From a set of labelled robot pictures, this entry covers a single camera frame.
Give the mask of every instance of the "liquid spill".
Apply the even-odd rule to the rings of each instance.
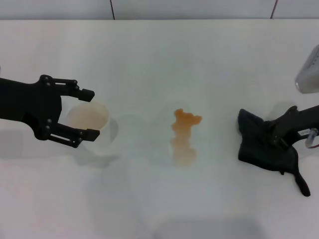
[[[170,143],[173,147],[175,165],[190,166],[196,159],[196,150],[190,147],[191,127],[199,124],[202,116],[194,116],[192,113],[184,113],[183,109],[174,112],[176,122],[171,125],[175,133]]]

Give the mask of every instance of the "white tabletop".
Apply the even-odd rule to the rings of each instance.
[[[296,145],[306,198],[240,162],[236,130],[241,108],[272,120],[319,104],[294,85],[318,44],[319,20],[0,21],[0,76],[78,80],[114,136],[99,157],[1,120],[0,239],[318,238],[319,150]],[[179,108],[203,117],[189,167],[169,144]]]

